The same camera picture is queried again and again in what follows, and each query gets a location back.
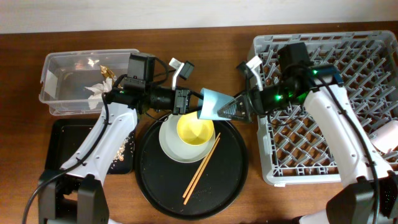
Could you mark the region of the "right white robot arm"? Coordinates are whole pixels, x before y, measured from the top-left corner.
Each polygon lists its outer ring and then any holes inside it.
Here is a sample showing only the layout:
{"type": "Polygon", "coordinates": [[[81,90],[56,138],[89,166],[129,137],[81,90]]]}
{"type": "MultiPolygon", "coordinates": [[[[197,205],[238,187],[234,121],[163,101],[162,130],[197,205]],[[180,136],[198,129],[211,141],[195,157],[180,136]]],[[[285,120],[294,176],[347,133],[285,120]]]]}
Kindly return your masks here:
{"type": "Polygon", "coordinates": [[[338,166],[343,190],[325,209],[294,223],[397,223],[397,174],[372,145],[357,119],[339,71],[333,65],[292,64],[283,79],[242,92],[218,116],[250,121],[288,105],[303,105],[320,128],[338,166]]]}

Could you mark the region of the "food scraps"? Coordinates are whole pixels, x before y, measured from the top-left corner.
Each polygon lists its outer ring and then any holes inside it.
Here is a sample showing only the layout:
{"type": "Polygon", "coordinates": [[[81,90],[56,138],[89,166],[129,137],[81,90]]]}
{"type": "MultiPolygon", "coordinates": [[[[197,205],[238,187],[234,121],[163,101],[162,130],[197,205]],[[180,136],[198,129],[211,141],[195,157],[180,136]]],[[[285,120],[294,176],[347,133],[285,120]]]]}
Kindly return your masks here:
{"type": "Polygon", "coordinates": [[[116,155],[114,156],[113,161],[117,162],[117,161],[123,161],[124,160],[124,151],[126,150],[126,145],[129,145],[128,141],[130,140],[130,137],[127,137],[123,143],[120,145],[116,155]]]}

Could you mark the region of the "yellow bowl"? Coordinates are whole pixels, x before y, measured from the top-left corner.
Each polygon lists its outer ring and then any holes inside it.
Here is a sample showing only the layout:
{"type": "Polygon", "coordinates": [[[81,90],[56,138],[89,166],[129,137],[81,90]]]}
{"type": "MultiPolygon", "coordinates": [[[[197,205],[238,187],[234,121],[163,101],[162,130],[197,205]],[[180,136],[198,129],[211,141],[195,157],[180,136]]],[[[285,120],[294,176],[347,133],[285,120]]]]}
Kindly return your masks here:
{"type": "Polygon", "coordinates": [[[212,138],[214,124],[212,120],[198,119],[198,113],[192,112],[178,119],[177,134],[184,143],[200,146],[212,138]]]}

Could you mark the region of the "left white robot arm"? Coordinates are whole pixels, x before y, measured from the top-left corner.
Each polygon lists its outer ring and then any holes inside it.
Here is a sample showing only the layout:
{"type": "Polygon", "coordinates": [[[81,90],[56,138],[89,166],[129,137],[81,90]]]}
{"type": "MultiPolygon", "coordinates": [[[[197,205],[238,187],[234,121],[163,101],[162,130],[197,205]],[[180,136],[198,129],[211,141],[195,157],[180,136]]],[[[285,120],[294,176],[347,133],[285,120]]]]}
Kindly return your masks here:
{"type": "Polygon", "coordinates": [[[145,108],[191,112],[190,97],[203,95],[188,88],[164,88],[149,77],[128,74],[102,93],[101,114],[76,152],[59,170],[46,170],[25,206],[22,222],[38,201],[39,223],[112,223],[103,184],[120,145],[135,130],[145,108]]]}

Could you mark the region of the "white tissue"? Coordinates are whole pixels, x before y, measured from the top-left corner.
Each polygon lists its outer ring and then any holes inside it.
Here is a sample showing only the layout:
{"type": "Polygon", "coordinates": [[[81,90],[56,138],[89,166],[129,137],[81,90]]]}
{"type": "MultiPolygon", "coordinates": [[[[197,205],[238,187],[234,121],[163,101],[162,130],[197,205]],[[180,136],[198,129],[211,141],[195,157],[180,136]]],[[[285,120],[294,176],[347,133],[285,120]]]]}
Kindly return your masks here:
{"type": "Polygon", "coordinates": [[[91,110],[96,109],[99,100],[102,99],[102,93],[107,93],[111,91],[112,86],[113,80],[111,78],[107,78],[105,81],[102,81],[102,83],[97,83],[93,86],[85,87],[85,89],[91,91],[91,95],[88,97],[88,105],[91,110]]]}

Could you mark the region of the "pink cup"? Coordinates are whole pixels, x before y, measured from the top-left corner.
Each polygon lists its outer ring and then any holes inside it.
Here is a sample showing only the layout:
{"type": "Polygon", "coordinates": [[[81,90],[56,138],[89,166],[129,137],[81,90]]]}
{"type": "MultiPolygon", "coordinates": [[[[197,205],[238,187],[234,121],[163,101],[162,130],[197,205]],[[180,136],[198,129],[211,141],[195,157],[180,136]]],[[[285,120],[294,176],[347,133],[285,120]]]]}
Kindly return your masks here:
{"type": "Polygon", "coordinates": [[[369,136],[373,146],[383,152],[390,153],[397,147],[397,121],[392,120],[369,136]]]}

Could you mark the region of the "blue cup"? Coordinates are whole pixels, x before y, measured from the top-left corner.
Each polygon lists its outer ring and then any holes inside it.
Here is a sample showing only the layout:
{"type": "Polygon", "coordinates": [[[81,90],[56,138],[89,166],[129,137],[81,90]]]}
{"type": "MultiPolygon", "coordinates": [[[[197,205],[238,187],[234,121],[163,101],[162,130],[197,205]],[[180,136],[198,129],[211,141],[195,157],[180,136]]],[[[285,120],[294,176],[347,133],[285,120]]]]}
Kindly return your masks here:
{"type": "Polygon", "coordinates": [[[232,96],[206,88],[202,88],[200,93],[203,95],[203,99],[198,100],[198,106],[201,107],[201,110],[197,112],[198,119],[216,121],[229,120],[229,118],[218,116],[217,111],[232,101],[234,99],[232,96]]]}

